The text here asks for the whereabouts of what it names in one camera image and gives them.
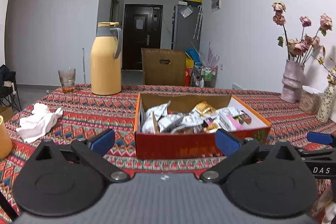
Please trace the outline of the wall electrical panel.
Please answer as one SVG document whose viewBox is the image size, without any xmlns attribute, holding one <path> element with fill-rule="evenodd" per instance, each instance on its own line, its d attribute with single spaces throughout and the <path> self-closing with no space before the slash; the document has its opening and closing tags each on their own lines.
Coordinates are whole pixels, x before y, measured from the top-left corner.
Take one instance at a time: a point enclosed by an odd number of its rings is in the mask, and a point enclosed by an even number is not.
<svg viewBox="0 0 336 224">
<path fill-rule="evenodd" d="M 221 9 L 221 0 L 211 0 L 211 10 L 212 12 Z"/>
</svg>

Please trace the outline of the orange white cracker packet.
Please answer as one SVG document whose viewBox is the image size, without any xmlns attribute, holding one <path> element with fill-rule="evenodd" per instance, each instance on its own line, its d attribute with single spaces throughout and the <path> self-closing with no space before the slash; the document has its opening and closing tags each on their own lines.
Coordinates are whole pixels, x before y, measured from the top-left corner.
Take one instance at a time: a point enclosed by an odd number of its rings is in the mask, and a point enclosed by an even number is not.
<svg viewBox="0 0 336 224">
<path fill-rule="evenodd" d="M 200 117 L 205 115 L 212 115 L 216 113 L 216 109 L 209 105 L 206 101 L 200 102 L 191 110 L 191 113 L 196 113 Z"/>
</svg>

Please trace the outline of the dried pink roses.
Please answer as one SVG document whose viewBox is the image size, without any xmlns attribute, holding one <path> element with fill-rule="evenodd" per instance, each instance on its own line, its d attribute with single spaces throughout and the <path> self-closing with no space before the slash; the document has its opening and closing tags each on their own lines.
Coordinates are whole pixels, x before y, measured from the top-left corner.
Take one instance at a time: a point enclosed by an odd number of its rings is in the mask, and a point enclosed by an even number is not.
<svg viewBox="0 0 336 224">
<path fill-rule="evenodd" d="M 291 39 L 286 30 L 286 5 L 284 2 L 272 3 L 274 12 L 273 22 L 280 26 L 283 35 L 277 38 L 278 46 L 286 48 L 287 59 L 301 65 L 305 65 L 310 58 L 315 59 L 320 65 L 325 63 L 326 50 L 321 44 L 321 36 L 325 37 L 333 30 L 333 20 L 326 13 L 322 14 L 319 19 L 318 28 L 312 36 L 306 33 L 306 30 L 312 26 L 312 21 L 307 16 L 301 16 L 301 36 Z"/>
</svg>

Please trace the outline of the white crumpled cloth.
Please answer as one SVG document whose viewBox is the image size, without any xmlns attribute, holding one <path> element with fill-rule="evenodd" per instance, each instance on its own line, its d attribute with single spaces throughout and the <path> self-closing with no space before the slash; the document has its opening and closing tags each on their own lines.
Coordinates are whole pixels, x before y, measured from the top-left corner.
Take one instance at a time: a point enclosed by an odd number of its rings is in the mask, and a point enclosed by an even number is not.
<svg viewBox="0 0 336 224">
<path fill-rule="evenodd" d="M 49 133 L 62 115 L 62 107 L 59 107 L 55 112 L 51 112 L 47 105 L 35 103 L 32 115 L 19 120 L 19 127 L 16 132 L 24 142 L 33 143 Z"/>
</svg>

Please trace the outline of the patterned red tablecloth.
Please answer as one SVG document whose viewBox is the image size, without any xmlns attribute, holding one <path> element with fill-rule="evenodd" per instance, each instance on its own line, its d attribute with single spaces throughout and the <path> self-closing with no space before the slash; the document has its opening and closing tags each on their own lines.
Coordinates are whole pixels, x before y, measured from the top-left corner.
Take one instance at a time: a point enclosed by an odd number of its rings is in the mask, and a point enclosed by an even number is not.
<svg viewBox="0 0 336 224">
<path fill-rule="evenodd" d="M 246 165 L 222 184 L 200 175 L 226 158 L 138 159 L 134 120 L 139 93 L 233 95 L 270 123 L 267 140 Z M 313 223 L 309 211 L 319 182 L 335 187 L 335 178 L 315 178 L 295 147 L 331 149 L 309 142 L 309 132 L 335 135 L 334 122 L 319 122 L 286 103 L 279 94 L 182 86 L 126 86 L 113 96 L 97 96 L 78 85 L 74 94 L 56 90 L 41 102 L 63 115 L 50 133 L 26 144 L 16 132 L 20 112 L 5 126 L 11 152 L 1 160 L 1 223 Z M 106 129 L 115 133 L 104 159 L 130 176 L 109 183 L 72 152 L 76 139 Z"/>
</svg>

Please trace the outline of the pink textured vase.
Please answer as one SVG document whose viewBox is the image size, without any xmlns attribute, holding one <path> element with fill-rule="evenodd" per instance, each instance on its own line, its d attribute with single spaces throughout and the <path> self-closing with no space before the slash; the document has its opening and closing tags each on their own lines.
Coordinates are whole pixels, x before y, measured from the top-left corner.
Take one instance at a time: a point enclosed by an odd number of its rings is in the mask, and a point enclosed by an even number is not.
<svg viewBox="0 0 336 224">
<path fill-rule="evenodd" d="M 280 98 L 288 103 L 296 103 L 301 98 L 304 79 L 304 65 L 296 61 L 286 61 L 282 77 L 283 89 Z"/>
</svg>

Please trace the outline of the pink snack packet in box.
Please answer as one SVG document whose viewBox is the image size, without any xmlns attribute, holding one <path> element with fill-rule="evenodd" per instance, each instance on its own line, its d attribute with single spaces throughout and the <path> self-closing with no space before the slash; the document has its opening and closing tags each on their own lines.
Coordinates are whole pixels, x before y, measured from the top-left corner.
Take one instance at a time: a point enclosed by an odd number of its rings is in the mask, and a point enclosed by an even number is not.
<svg viewBox="0 0 336 224">
<path fill-rule="evenodd" d="M 237 121 L 235 118 L 233 118 L 230 115 L 226 115 L 226 120 L 227 120 L 227 123 L 229 124 L 230 132 L 240 131 L 246 128 L 245 125 L 241 124 L 239 121 Z"/>
</svg>

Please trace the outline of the woven tissue box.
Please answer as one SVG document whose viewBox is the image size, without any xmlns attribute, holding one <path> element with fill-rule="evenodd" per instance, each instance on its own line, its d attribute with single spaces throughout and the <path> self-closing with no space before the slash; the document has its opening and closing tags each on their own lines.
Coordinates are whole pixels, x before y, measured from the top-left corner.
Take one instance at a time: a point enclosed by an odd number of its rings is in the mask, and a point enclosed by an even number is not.
<svg viewBox="0 0 336 224">
<path fill-rule="evenodd" d="M 316 114 L 321 104 L 323 92 L 304 85 L 302 87 L 299 108 L 307 114 Z"/>
</svg>

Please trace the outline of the grey refrigerator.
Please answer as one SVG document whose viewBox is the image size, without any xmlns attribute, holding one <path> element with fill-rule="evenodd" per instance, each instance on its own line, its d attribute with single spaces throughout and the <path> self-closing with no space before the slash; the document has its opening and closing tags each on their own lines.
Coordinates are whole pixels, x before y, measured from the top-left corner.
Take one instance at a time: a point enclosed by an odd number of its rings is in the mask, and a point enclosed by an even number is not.
<svg viewBox="0 0 336 224">
<path fill-rule="evenodd" d="M 173 14 L 172 50 L 199 50 L 202 6 L 175 5 Z"/>
</svg>

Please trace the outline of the black folding chair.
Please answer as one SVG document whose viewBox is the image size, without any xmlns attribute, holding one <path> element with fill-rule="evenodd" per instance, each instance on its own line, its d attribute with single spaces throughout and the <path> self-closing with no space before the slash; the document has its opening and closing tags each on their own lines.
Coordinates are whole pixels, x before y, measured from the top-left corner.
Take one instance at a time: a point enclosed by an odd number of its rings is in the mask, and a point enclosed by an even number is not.
<svg viewBox="0 0 336 224">
<path fill-rule="evenodd" d="M 16 72 L 11 71 L 5 64 L 0 67 L 0 99 L 1 106 L 11 107 L 18 112 L 22 111 L 16 82 Z"/>
</svg>

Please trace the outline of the black entrance door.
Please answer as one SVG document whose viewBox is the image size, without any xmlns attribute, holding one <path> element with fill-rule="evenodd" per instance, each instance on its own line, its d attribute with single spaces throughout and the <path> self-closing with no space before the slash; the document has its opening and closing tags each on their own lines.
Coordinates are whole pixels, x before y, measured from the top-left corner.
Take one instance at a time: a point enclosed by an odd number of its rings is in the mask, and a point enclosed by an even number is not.
<svg viewBox="0 0 336 224">
<path fill-rule="evenodd" d="M 123 23 L 122 69 L 142 69 L 142 49 L 160 48 L 162 5 L 126 4 Z"/>
</svg>

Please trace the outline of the red orange cardboard snack box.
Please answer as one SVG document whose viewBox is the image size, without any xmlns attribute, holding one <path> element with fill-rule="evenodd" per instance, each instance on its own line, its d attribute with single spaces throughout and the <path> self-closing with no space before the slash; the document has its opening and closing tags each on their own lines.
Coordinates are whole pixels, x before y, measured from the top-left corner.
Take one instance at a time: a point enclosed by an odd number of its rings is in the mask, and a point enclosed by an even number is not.
<svg viewBox="0 0 336 224">
<path fill-rule="evenodd" d="M 215 145 L 215 134 L 200 132 L 196 134 L 148 134 L 141 131 L 141 120 L 144 112 L 157 105 L 171 102 L 170 111 L 188 112 L 197 103 L 207 102 L 215 109 L 235 106 L 243 110 L 251 123 L 233 134 L 240 139 L 252 137 L 265 142 L 270 131 L 271 123 L 261 114 L 248 106 L 236 96 L 200 96 L 200 95 L 163 95 L 139 93 L 135 109 L 134 137 L 135 150 L 138 159 L 192 159 L 201 157 L 221 156 L 221 151 Z"/>
</svg>

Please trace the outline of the floral slim vase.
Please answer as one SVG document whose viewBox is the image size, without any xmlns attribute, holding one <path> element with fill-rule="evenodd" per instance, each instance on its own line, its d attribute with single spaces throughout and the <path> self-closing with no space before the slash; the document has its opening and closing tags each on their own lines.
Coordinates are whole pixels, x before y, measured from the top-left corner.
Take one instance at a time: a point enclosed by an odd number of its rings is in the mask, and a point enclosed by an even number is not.
<svg viewBox="0 0 336 224">
<path fill-rule="evenodd" d="M 321 104 L 316 116 L 318 121 L 325 123 L 329 120 L 333 110 L 334 101 L 335 84 L 329 83 L 322 96 Z"/>
</svg>

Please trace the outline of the glass cup with straw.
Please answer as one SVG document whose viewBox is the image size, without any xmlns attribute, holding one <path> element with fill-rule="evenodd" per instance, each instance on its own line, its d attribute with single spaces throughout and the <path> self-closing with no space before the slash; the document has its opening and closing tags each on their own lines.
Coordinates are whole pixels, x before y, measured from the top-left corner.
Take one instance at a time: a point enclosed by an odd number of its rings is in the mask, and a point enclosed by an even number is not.
<svg viewBox="0 0 336 224">
<path fill-rule="evenodd" d="M 76 69 L 69 67 L 67 70 L 58 70 L 59 80 L 63 93 L 75 91 Z"/>
</svg>

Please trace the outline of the yellow thermos jug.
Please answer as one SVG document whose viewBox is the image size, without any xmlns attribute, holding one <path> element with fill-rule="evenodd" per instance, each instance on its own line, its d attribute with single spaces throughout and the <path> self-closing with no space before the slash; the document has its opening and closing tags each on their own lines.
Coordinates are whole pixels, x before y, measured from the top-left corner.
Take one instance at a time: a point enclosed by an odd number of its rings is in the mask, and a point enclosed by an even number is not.
<svg viewBox="0 0 336 224">
<path fill-rule="evenodd" d="M 122 29 L 118 22 L 100 22 L 91 48 L 91 91 L 100 96 L 121 92 Z"/>
</svg>

